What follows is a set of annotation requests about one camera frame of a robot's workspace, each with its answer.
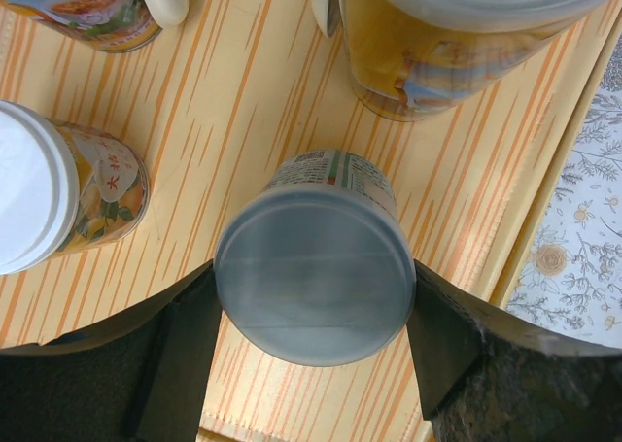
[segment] plastic jar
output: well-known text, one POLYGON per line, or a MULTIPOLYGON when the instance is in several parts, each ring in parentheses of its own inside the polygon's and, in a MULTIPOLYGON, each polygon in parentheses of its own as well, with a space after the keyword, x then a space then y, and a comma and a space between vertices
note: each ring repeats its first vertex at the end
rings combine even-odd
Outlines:
POLYGON ((414 298, 391 185, 339 150, 284 163, 225 230, 214 268, 233 324, 296 364, 372 355, 402 330, 414 298))
POLYGON ((145 215, 140 157, 97 129, 0 101, 0 275, 120 240, 145 215))

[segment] floral pattern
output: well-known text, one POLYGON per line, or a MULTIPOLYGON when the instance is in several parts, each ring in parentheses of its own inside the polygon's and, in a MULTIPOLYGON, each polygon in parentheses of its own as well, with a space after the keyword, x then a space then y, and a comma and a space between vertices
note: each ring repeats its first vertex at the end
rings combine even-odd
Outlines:
POLYGON ((568 336, 622 348, 622 40, 507 305, 568 336))

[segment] wood grain surface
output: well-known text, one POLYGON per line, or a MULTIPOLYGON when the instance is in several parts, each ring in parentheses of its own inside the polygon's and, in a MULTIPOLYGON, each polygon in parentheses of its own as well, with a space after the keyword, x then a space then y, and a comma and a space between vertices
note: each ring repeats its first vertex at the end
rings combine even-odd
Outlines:
MULTIPOLYGON (((0 277, 0 346, 51 340, 171 285, 212 257, 281 162, 311 148, 377 164, 413 255, 486 296, 620 8, 611 0, 464 105, 406 124, 356 100, 342 35, 322 37, 309 0, 190 0, 182 27, 125 54, 0 11, 0 98, 119 136, 153 183, 121 242, 0 277), (505 244, 491 252, 498 228, 505 244)), ((253 441, 427 440, 406 343, 403 332, 359 363, 303 368, 224 319, 202 426, 253 441)))

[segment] striped wooden surface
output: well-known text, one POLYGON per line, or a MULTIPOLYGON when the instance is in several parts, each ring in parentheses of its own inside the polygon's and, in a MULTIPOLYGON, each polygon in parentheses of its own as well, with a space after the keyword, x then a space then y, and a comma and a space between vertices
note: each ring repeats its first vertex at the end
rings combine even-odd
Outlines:
MULTIPOLYGON (((0 11, 0 97, 120 136, 154 184, 145 220, 120 243, 0 278, 0 346, 50 340, 169 286, 213 255, 280 162, 315 147, 376 163, 413 254, 483 292, 478 279, 498 275, 489 259, 503 256, 490 252, 497 227, 510 238, 520 227, 541 178, 531 168, 550 159, 620 5, 416 124, 357 102, 341 35, 321 36, 309 0, 191 0, 183 27, 118 55, 0 11)), ((202 425, 241 440, 426 440, 416 394, 405 333, 360 363, 310 369, 264 355, 223 320, 202 425)))

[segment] product label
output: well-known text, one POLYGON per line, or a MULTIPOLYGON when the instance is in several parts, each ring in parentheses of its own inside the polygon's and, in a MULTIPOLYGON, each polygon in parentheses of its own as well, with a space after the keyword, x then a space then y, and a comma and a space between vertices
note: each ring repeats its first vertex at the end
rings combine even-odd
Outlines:
POLYGON ((144 0, 0 0, 72 39, 101 51, 128 51, 159 32, 144 0))
POLYGON ((149 180, 135 152, 110 134, 49 119, 74 157, 80 203, 71 232, 58 253, 81 251, 120 240, 142 219, 149 201, 149 180))
POLYGON ((349 189, 374 202, 397 220, 391 184, 375 165, 353 153, 310 151, 294 157, 279 167, 264 190, 301 183, 349 189))

